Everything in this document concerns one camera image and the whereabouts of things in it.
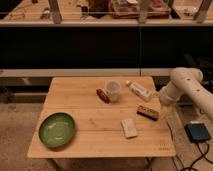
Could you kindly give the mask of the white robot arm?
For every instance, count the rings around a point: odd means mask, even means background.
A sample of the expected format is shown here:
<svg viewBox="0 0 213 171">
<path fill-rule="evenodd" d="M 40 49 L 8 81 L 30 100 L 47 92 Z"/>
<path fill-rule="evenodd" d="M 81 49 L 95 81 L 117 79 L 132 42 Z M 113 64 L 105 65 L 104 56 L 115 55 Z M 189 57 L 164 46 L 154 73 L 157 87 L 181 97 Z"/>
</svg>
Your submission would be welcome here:
<svg viewBox="0 0 213 171">
<path fill-rule="evenodd" d="M 201 85 L 202 80 L 200 69 L 175 68 L 169 83 L 159 91 L 159 100 L 163 105 L 172 105 L 187 95 L 213 122 L 213 94 Z"/>
</svg>

